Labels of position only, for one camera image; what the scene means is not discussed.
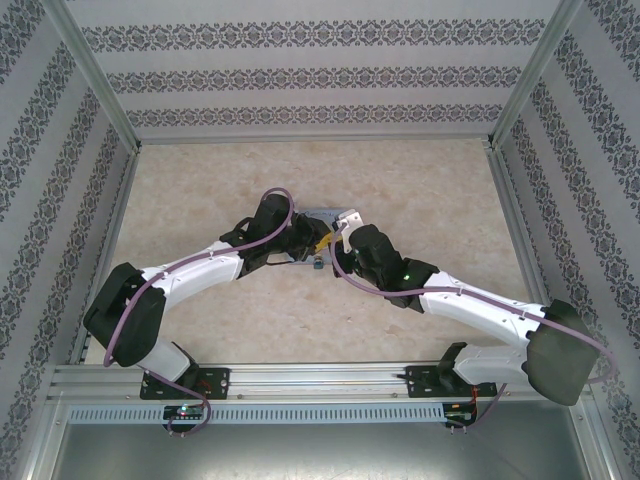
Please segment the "aluminium side rail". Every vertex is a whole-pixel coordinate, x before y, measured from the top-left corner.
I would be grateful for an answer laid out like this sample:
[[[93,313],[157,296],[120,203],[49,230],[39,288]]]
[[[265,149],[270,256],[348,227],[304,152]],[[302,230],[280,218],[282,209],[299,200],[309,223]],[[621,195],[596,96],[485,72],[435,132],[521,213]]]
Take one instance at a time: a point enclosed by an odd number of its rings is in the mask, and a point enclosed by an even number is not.
[[[105,231],[102,238],[102,247],[95,265],[95,271],[91,277],[89,290],[86,293],[80,310],[78,325],[72,338],[71,349],[69,350],[65,361],[66,365],[81,364],[86,358],[89,333],[84,326],[84,316],[110,274],[111,262],[116,249],[127,203],[129,201],[130,192],[139,163],[140,151],[140,146],[135,147],[132,150],[128,158],[126,169],[123,171],[121,181],[119,182],[118,195],[110,212],[107,224],[108,229]]]
[[[549,321],[540,310],[540,307],[549,306],[550,302],[515,191],[500,153],[491,148],[485,153],[527,290],[526,306],[522,306],[523,311],[519,313],[521,319],[517,320],[521,326],[527,324],[524,335],[532,344],[526,347],[526,350],[528,354],[533,353],[539,359],[543,356],[556,358],[561,354],[562,348],[571,342],[566,341],[567,335],[564,332],[557,330],[553,325],[549,326]]]

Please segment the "aluminium frame post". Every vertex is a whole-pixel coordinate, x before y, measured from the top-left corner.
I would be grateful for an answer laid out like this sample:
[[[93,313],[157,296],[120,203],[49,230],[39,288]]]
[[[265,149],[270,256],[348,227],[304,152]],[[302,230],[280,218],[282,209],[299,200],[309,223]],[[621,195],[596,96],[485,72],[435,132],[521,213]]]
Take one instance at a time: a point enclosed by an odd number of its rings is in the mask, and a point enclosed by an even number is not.
[[[559,0],[559,3],[549,19],[533,54],[522,71],[513,92],[509,96],[495,128],[484,142],[485,150],[495,151],[501,146],[506,136],[511,131],[518,115],[529,98],[530,93],[543,74],[547,64],[553,56],[565,31],[571,25],[577,11],[582,6],[583,0]]]
[[[66,1],[41,0],[41,3],[120,139],[129,151],[138,152],[141,142]]]

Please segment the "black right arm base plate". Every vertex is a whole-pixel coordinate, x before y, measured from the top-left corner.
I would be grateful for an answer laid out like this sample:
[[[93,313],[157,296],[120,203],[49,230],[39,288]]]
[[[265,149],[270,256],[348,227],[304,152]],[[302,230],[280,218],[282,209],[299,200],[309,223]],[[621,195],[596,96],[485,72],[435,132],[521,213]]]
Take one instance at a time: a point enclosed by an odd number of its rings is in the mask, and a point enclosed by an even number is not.
[[[407,388],[410,398],[494,397],[498,393],[495,383],[471,384],[453,370],[440,371],[432,365],[409,365],[397,375]]]

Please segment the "aluminium mounting rail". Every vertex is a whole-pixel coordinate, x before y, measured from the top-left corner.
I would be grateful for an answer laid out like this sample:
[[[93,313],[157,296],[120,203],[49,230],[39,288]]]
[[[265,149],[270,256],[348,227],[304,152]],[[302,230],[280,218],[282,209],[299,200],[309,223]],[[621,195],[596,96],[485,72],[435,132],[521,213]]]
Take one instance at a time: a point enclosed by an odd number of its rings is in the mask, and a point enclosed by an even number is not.
[[[391,363],[312,363],[204,365],[228,368],[226,401],[320,402],[384,401],[410,398],[397,378],[407,365]],[[139,401],[142,378],[138,367],[104,368],[98,365],[59,366],[46,393],[49,401],[118,403]]]

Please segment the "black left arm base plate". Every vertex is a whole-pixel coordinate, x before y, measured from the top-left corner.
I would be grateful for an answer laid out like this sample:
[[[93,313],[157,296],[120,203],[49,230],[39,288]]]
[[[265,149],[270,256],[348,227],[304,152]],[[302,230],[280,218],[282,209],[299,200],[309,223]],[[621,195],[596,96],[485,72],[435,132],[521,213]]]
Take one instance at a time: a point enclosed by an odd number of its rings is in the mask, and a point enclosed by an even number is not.
[[[228,395],[230,373],[228,368],[193,367],[175,383],[208,400],[225,400]],[[142,400],[195,400],[192,394],[169,386],[148,373],[143,375],[139,396]]]

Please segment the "blue cartoon print tin box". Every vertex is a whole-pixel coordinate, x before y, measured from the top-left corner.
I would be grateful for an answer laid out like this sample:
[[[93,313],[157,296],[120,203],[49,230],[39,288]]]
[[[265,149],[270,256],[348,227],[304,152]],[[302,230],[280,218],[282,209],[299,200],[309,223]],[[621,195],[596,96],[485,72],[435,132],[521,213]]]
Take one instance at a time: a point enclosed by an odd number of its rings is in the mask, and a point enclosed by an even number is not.
[[[336,217],[338,214],[344,211],[346,211],[344,208],[306,208],[306,209],[300,210],[299,214],[307,214],[310,217],[315,217],[323,220],[326,223],[326,226],[329,229],[329,232],[332,232],[334,235],[334,233],[338,230],[335,223]],[[331,242],[328,245],[328,247],[321,252],[324,258],[324,266],[332,264],[332,258],[329,251]],[[345,244],[345,246],[349,247],[349,252],[350,252],[351,246],[350,246],[349,239],[347,240],[347,243]],[[303,260],[302,263],[305,265],[311,265],[313,267],[313,259],[306,260],[306,261]]]

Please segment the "grey metal panel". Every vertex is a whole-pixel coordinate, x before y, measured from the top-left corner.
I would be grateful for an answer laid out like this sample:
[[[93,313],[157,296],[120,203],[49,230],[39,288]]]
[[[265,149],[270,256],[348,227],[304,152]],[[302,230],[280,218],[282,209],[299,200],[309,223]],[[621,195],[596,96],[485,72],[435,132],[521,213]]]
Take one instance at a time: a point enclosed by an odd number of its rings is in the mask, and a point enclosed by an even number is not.
[[[33,480],[617,480],[566,429],[434,424],[212,426],[174,439],[156,426],[69,425]]]

